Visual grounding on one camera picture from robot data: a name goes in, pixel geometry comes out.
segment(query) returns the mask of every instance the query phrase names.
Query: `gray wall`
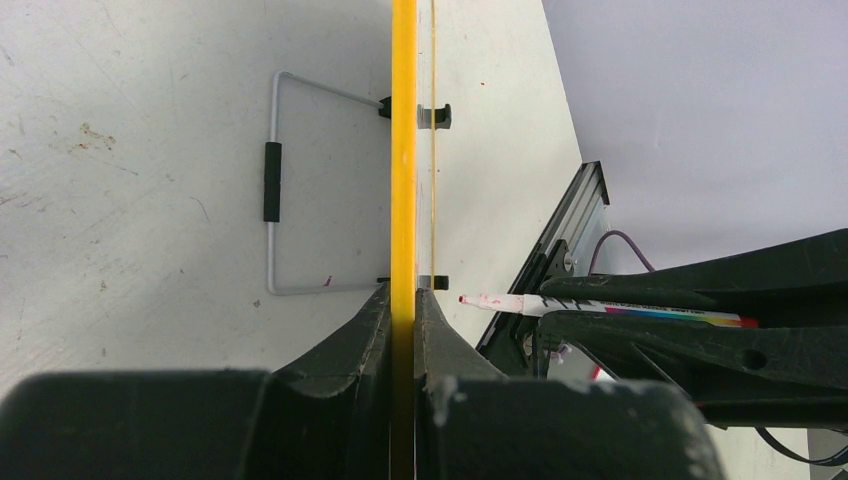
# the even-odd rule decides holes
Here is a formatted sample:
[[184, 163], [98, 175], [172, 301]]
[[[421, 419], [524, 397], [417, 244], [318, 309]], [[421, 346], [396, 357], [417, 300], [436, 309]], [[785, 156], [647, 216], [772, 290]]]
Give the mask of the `gray wall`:
[[848, 226], [848, 2], [544, 3], [610, 223], [655, 266]]

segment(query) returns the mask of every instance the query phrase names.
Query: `black foam grip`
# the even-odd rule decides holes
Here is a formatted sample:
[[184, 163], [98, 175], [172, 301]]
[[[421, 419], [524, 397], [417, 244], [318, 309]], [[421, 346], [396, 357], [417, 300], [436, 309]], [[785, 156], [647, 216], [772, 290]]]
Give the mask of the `black foam grip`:
[[280, 221], [280, 181], [283, 174], [283, 145], [265, 143], [265, 206], [263, 219], [266, 222]]

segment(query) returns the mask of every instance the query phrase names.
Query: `white marker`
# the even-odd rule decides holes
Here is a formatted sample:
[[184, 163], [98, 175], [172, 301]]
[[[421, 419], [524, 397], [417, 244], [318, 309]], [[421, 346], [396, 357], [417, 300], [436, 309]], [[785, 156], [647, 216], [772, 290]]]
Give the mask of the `white marker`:
[[541, 317], [550, 312], [573, 310], [706, 322], [718, 327], [758, 327], [757, 321], [753, 318], [741, 317], [734, 313], [705, 312], [688, 308], [649, 307], [597, 300], [562, 299], [541, 295], [463, 295], [459, 297], [459, 301], [465, 305], [473, 305], [486, 310], [520, 313], [528, 317]]

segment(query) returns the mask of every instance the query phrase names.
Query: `thin yellow line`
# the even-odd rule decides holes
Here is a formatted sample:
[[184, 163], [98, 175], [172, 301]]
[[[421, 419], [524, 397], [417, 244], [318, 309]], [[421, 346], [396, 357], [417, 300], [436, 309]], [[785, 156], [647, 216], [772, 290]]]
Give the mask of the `thin yellow line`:
[[416, 0], [392, 2], [391, 312], [393, 479], [414, 475]]
[[430, 288], [436, 288], [436, 0], [430, 0]]

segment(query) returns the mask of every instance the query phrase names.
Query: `yellow board edge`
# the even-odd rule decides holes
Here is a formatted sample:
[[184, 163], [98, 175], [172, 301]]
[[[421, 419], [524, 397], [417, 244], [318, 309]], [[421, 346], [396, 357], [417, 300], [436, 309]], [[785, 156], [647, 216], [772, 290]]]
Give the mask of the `yellow board edge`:
[[416, 199], [416, 0], [392, 1], [392, 478], [414, 475], [413, 325], [417, 287]]

